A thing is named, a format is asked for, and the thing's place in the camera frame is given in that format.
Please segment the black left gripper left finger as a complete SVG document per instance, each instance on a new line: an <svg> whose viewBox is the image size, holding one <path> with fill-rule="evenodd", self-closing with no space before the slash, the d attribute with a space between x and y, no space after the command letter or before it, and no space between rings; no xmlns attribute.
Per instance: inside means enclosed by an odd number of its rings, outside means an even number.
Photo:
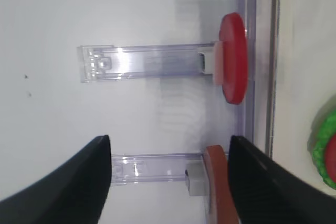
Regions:
<svg viewBox="0 0 336 224"><path fill-rule="evenodd" d="M1 201L1 223L98 223L110 188L110 139L90 141L56 170Z"/></svg>

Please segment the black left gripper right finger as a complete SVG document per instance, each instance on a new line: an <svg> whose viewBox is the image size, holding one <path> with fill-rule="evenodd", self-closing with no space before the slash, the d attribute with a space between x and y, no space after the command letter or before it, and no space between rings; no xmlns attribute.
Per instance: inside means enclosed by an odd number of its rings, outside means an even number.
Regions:
<svg viewBox="0 0 336 224"><path fill-rule="evenodd" d="M335 198L283 169L233 135L228 183L241 223L335 223Z"/></svg>

